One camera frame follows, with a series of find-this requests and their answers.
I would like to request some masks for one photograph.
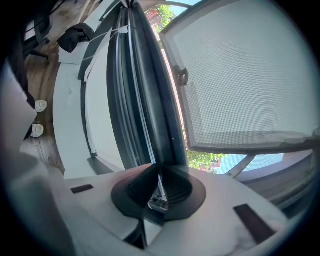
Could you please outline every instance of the tree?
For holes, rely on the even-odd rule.
[[[206,170],[210,168],[211,161],[214,158],[222,158],[225,154],[212,154],[204,152],[196,152],[192,150],[187,150],[186,155],[188,158],[188,166],[195,169],[200,169],[200,167],[205,167]]]
[[[172,18],[174,17],[174,12],[171,10],[171,7],[169,5],[160,4],[156,5],[154,10],[157,11],[162,19],[160,26],[155,25],[155,29],[159,33],[171,22]]]

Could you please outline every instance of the white plastic surface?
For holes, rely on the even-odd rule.
[[[188,219],[166,222],[147,252],[157,256],[194,256],[199,252],[221,256],[249,251],[256,243],[233,209],[243,204],[275,231],[287,226],[279,209],[236,180],[192,168],[188,171],[205,186],[203,205]]]
[[[53,96],[53,126],[65,179],[95,176],[81,113],[79,65],[61,63]]]
[[[111,123],[108,90],[107,90],[107,59],[110,34],[107,34],[99,47],[98,54],[94,56],[91,69],[86,82],[86,122],[90,126],[90,137],[96,153],[107,162],[124,170],[114,130]]]
[[[85,56],[88,45],[89,42],[80,42],[73,52],[70,53],[59,47],[59,63],[80,65]]]
[[[124,240],[138,227],[139,221],[136,218],[123,215],[111,198],[111,191],[116,183],[122,180],[124,175],[132,175],[145,169],[147,165],[140,166],[118,173],[108,173],[96,177],[70,179],[65,184],[69,188],[90,184],[93,186],[84,192],[74,194],[75,200],[105,229]]]
[[[131,246],[130,244],[121,241],[120,237],[121,234],[124,234],[121,232],[123,229],[119,228],[120,233],[118,235],[116,233],[112,233],[112,228],[108,228],[106,226],[106,222],[108,222],[108,216],[105,216],[105,219],[97,218],[97,215],[94,214],[91,210],[92,208],[88,208],[87,206],[92,204],[99,205],[100,204],[100,210],[101,214],[110,211],[110,209],[104,208],[106,207],[107,199],[104,198],[103,194],[98,195],[98,198],[94,197],[93,202],[88,202],[87,200],[82,201],[80,198],[77,198],[70,190],[70,186],[67,185],[79,185],[81,182],[84,182],[85,184],[88,184],[88,182],[91,182],[91,179],[83,179],[83,180],[66,180],[64,181],[61,173],[51,168],[49,169],[50,174],[50,183],[52,187],[52,193],[56,202],[56,206],[59,209],[59,212],[70,232],[70,235],[72,236],[72,240],[74,243],[74,248],[76,250],[77,256],[105,256],[105,255],[119,255],[119,256],[147,256],[149,255],[143,250],[140,250],[134,246]],[[100,176],[92,177],[95,181],[99,182]],[[118,212],[116,216],[113,216],[118,218],[120,222],[114,221],[111,224],[114,227],[117,227],[119,225],[120,227],[123,227],[124,230],[130,231],[130,228],[135,228],[138,224],[138,221],[135,219],[132,219],[132,222],[130,222],[131,226],[124,225],[128,224],[127,222],[121,222],[126,217],[123,216],[121,213]]]

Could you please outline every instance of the window latch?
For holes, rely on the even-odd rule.
[[[178,65],[174,66],[173,69],[176,76],[176,80],[178,82],[178,86],[185,87],[188,84],[189,80],[188,70],[186,68],[181,70],[181,68]]]

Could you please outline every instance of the mesh screen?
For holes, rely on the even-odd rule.
[[[319,74],[302,36],[267,1],[216,3],[164,36],[179,87],[189,144],[264,148],[303,142],[319,127]]]

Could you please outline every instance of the black chair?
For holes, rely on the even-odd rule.
[[[26,58],[28,55],[39,56],[39,57],[45,58],[46,64],[49,64],[49,56],[47,54],[44,54],[36,50],[36,48],[41,48],[43,45],[50,43],[50,40],[46,38],[46,36],[51,30],[52,24],[53,24],[52,17],[49,15],[47,17],[39,16],[34,20],[35,35],[24,41],[24,44],[23,44],[24,58]]]

